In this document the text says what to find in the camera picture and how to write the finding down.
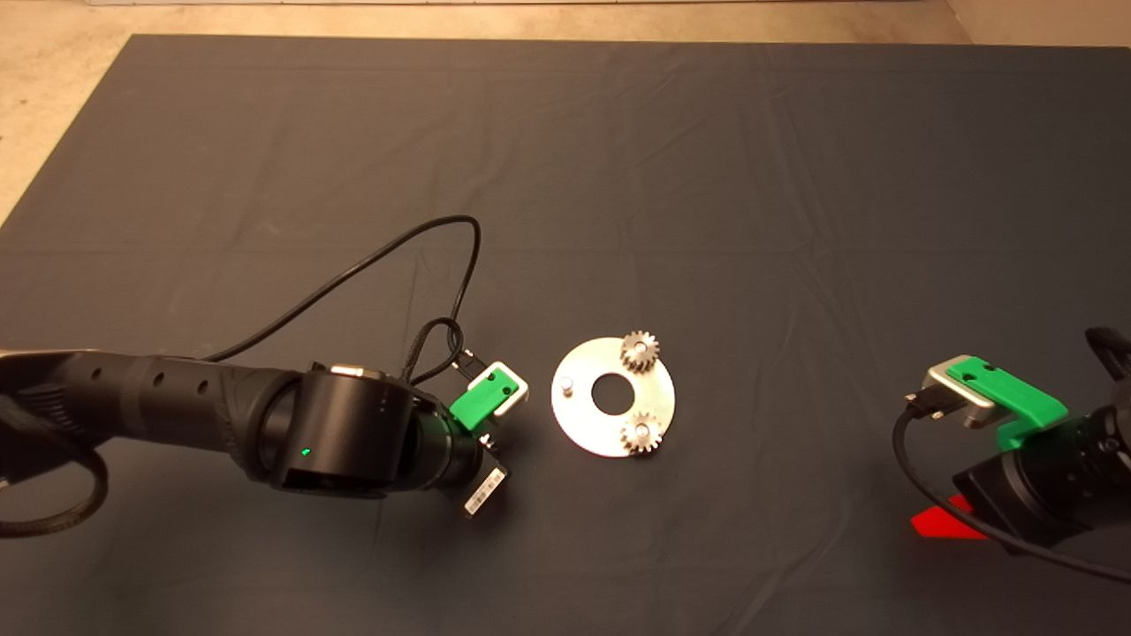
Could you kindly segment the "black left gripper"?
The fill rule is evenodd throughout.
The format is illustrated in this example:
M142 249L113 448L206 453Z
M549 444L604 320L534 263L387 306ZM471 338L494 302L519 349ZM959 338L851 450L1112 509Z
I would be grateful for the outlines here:
M467 455L466 465L457 475L452 485L452 501L457 504L458 512L466 519L472 519L483 512L489 500L504 485L506 479L510 475L498 452L500 442L497 432L478 435Z

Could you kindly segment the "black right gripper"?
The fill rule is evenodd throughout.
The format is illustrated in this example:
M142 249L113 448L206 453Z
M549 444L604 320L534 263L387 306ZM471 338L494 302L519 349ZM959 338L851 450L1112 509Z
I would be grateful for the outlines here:
M1031 437L958 471L953 485L978 519L1015 538L1053 548L1083 533L1074 518L1083 446L1074 437ZM910 517L921 538L986 541L984 533L932 506Z

